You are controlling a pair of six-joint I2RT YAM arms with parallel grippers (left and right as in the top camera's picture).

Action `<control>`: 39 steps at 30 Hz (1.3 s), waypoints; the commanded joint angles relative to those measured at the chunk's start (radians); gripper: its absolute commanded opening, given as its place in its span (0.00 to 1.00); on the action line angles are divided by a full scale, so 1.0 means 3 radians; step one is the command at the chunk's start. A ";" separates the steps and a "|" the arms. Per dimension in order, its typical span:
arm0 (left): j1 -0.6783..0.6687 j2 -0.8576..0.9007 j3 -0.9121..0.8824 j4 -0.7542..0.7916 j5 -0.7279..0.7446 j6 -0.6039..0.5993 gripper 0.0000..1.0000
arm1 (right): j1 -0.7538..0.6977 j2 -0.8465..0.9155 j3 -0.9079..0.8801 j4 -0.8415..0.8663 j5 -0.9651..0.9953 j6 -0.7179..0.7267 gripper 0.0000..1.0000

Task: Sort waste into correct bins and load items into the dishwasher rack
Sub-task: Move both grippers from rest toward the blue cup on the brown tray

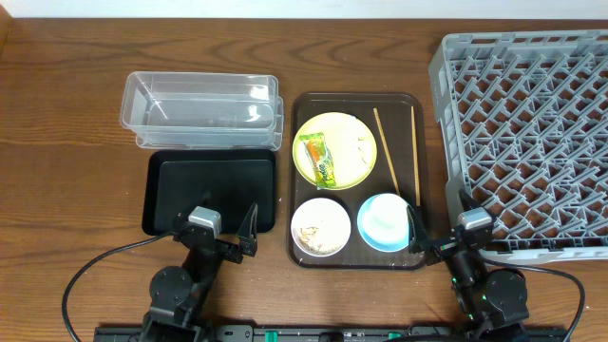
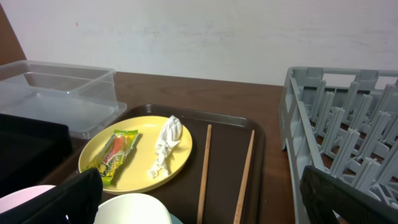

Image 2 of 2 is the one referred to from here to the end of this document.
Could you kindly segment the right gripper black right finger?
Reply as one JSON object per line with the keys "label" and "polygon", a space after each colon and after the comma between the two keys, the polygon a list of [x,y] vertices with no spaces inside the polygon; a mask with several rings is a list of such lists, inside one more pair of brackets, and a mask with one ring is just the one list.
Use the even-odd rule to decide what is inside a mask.
{"label": "right gripper black right finger", "polygon": [[325,172],[305,166],[300,192],[310,223],[397,223],[397,210]]}

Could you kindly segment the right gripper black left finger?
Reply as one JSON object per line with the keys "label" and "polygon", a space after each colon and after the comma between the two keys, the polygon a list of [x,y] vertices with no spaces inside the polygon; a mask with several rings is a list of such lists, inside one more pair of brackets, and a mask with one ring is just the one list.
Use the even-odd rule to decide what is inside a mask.
{"label": "right gripper black left finger", "polygon": [[90,168],[1,214],[1,223],[94,223],[103,181]]}

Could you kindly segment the green orange snack wrapper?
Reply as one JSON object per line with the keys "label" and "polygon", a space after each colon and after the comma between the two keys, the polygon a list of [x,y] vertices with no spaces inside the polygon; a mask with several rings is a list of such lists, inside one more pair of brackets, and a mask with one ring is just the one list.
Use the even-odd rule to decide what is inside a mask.
{"label": "green orange snack wrapper", "polygon": [[96,168],[99,171],[103,185],[111,185],[117,170],[134,148],[138,134],[138,130],[114,130],[113,135],[105,146],[89,161],[83,171]]}

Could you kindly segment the white cup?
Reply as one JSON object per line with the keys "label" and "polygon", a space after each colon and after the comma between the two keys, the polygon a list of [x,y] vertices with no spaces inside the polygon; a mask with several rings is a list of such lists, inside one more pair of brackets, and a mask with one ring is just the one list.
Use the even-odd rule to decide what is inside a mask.
{"label": "white cup", "polygon": [[95,216],[94,224],[153,223],[171,224],[165,205],[147,194],[124,194],[103,202]]}

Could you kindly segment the pink bowl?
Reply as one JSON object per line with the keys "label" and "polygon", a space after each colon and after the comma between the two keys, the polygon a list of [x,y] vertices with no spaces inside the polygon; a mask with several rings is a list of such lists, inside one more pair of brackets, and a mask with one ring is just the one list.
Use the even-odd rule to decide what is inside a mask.
{"label": "pink bowl", "polygon": [[0,200],[0,212],[4,213],[17,207],[54,187],[54,185],[36,185],[6,195]]}

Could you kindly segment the wooden chopstick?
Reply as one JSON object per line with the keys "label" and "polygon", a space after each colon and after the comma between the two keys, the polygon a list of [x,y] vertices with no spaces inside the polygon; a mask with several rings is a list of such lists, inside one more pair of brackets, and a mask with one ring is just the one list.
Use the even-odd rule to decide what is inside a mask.
{"label": "wooden chopstick", "polygon": [[211,130],[212,130],[212,125],[209,124],[206,133],[205,152],[204,152],[203,167],[201,173],[200,194],[199,194],[198,211],[197,211],[197,224],[203,223],[206,183],[208,175],[208,163],[209,163],[210,144],[211,144]]}
{"label": "wooden chopstick", "polygon": [[254,144],[254,135],[255,135],[255,130],[252,130],[251,138],[250,138],[250,142],[249,142],[249,146],[248,146],[248,151],[247,151],[247,156],[246,156],[246,160],[245,160],[244,170],[243,170],[243,176],[241,179],[238,201],[237,201],[236,210],[234,213],[233,224],[240,224],[240,221],[241,221],[243,205],[244,205],[244,198],[245,198],[250,164],[251,164],[252,149],[253,149],[253,144]]}

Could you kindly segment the blue bowl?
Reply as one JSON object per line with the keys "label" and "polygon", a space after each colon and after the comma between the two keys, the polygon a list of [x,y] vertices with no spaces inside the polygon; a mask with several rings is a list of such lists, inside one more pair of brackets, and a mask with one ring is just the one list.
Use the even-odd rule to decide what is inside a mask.
{"label": "blue bowl", "polygon": [[180,221],[180,220],[179,220],[175,215],[173,215],[173,214],[170,214],[170,218],[171,218],[172,224],[183,224],[183,222]]}

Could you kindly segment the white tissue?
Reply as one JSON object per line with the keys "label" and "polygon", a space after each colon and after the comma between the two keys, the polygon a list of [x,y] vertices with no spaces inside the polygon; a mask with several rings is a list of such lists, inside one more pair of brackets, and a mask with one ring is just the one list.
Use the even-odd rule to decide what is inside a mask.
{"label": "white tissue", "polygon": [[162,175],[165,177],[169,176],[166,159],[173,148],[180,142],[182,129],[182,123],[175,116],[171,116],[163,125],[154,146],[156,159],[152,167],[147,171],[147,175],[151,179],[156,178],[159,172],[162,172]]}

